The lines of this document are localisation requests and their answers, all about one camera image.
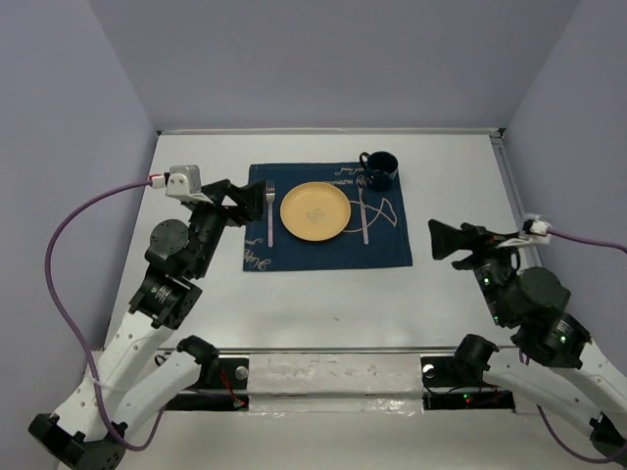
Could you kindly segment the yellow plate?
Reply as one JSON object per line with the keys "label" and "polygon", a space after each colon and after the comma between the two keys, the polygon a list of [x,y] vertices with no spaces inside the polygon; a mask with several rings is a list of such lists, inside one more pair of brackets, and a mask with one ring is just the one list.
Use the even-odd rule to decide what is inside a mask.
{"label": "yellow plate", "polygon": [[308,242],[323,242],[338,236],[351,216],[348,197],[326,182],[300,184],[286,194],[280,205],[283,226],[291,235]]}

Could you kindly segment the dark blue mug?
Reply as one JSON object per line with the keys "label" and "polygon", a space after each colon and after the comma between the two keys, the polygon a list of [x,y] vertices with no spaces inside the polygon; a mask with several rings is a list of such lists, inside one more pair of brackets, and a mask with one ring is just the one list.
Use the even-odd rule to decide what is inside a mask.
{"label": "dark blue mug", "polygon": [[398,159],[393,154],[385,151],[362,152],[359,161],[367,187],[377,192],[387,191],[392,187],[399,169]]}

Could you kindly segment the fork with pink handle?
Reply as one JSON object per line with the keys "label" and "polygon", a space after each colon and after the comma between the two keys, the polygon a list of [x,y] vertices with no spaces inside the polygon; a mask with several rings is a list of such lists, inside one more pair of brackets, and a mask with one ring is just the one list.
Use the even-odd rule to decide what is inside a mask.
{"label": "fork with pink handle", "polygon": [[275,201],[275,184],[272,180],[268,180],[265,184],[265,201],[267,208],[267,246],[272,248],[274,245],[273,204]]}

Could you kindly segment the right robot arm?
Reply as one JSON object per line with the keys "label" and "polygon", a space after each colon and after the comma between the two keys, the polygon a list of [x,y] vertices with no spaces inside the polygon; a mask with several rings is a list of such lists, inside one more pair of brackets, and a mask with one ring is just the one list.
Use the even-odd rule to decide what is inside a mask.
{"label": "right robot arm", "polygon": [[432,257],[455,260],[457,271],[474,275],[493,322],[513,330],[515,348],[506,351],[467,334],[450,356],[425,358],[422,384],[435,389],[493,387],[533,402],[540,416],[552,413],[588,437],[598,456],[569,448],[591,464],[626,464],[626,376],[603,354],[591,333],[566,310],[570,292],[542,266],[521,268],[520,249],[547,245],[556,234],[537,215],[514,233],[497,233],[463,223],[428,222]]}

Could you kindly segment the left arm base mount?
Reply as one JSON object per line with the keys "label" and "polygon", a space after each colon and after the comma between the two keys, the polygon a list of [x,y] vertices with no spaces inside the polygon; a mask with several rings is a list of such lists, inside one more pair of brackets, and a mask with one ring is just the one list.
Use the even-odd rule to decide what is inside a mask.
{"label": "left arm base mount", "polygon": [[185,359],[191,364],[193,383],[179,391],[165,411],[245,412],[249,407],[247,392],[250,375],[249,358],[244,356],[210,356],[195,358],[182,352],[159,353],[158,367],[173,365]]}

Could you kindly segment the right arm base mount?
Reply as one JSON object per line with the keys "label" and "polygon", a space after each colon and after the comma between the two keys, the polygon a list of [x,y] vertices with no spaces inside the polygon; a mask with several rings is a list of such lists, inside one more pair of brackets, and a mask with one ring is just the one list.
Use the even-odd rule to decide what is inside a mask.
{"label": "right arm base mount", "polygon": [[515,411],[511,391],[472,377],[455,369],[452,356],[428,355],[420,358],[425,411],[509,410]]}

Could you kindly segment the knife with pink handle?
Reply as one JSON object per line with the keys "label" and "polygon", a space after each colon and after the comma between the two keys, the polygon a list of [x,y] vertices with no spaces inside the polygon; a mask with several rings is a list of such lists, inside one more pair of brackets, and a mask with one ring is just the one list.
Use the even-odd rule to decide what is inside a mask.
{"label": "knife with pink handle", "polygon": [[361,175],[358,177],[358,188],[359,188],[360,215],[361,215],[361,223],[362,223],[362,240],[363,240],[363,243],[367,246],[369,244],[369,236],[368,236],[367,217],[366,217],[366,204],[365,204],[364,195],[363,195],[364,187],[365,187],[365,179]]}

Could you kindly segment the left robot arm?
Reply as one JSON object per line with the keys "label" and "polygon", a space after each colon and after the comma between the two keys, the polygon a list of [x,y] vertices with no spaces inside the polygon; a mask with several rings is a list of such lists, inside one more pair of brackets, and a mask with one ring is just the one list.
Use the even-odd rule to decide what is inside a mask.
{"label": "left robot arm", "polygon": [[191,212],[188,222],[169,219],[150,235],[148,267],[111,342],[95,356],[56,292],[52,254],[71,212],[53,233],[44,271],[49,294],[83,348],[87,370],[75,391],[53,412],[36,415],[29,433],[70,469],[115,469],[124,454],[144,450],[126,439],[149,418],[161,419],[166,404],[192,385],[205,387],[217,375],[218,351],[190,336],[166,363],[137,378],[160,346],[182,324],[202,291],[195,280],[209,268],[224,229],[262,219],[265,182],[243,187],[223,179],[203,185],[183,170],[154,174],[140,188],[161,189]]}

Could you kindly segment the blue cloth placemat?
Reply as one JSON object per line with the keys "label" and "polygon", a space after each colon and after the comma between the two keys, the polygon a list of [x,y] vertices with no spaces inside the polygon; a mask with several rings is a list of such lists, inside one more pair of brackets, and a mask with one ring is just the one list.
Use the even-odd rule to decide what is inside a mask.
{"label": "blue cloth placemat", "polygon": [[[357,162],[327,164],[253,164],[251,182],[272,180],[274,245],[267,246],[267,221],[246,226],[243,246],[243,270],[267,273],[337,269],[372,269],[412,265],[410,237],[401,180],[396,178],[384,192],[364,188],[369,244],[362,240],[358,175],[363,168]],[[336,186],[348,197],[352,216],[346,229],[323,242],[308,242],[291,235],[280,220],[280,204],[294,187],[311,181]]]}

